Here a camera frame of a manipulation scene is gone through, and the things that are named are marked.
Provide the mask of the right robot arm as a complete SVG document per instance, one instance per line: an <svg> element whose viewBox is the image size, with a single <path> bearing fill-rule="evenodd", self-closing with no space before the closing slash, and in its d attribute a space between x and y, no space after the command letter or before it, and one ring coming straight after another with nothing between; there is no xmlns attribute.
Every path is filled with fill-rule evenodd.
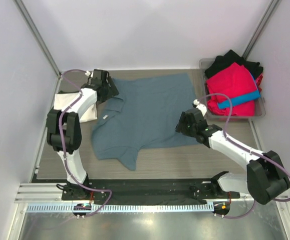
<svg viewBox="0 0 290 240"><path fill-rule="evenodd" d="M223 171L215 175L210 191L216 198L232 191L249 194L265 205L290 189L290 180L276 152L262 152L224 135L221 127L207 123L201 110L191 108L182 112L176 131L224 154L245 170L244 174Z"/></svg>

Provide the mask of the grey blue t shirt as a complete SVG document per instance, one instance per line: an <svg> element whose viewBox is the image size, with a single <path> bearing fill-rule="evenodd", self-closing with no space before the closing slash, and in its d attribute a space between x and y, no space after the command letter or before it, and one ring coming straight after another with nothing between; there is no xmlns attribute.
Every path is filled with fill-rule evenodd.
<svg viewBox="0 0 290 240"><path fill-rule="evenodd" d="M117 159L134 171L141 149L197 144L175 130L196 98L187 73L113 82L119 94L106 101L91 135L98 160Z"/></svg>

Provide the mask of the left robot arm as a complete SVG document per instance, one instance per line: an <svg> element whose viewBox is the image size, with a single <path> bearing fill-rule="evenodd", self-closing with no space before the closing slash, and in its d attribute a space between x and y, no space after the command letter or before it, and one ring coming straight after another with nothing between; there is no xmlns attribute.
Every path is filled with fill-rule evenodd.
<svg viewBox="0 0 290 240"><path fill-rule="evenodd" d="M78 94L61 109L47 114L47 143L60 156L67 174L66 184L60 189L77 199L87 199L92 191L79 148L82 142L80 118L89 107L117 96L119 91L108 71L85 71L87 82L78 88Z"/></svg>

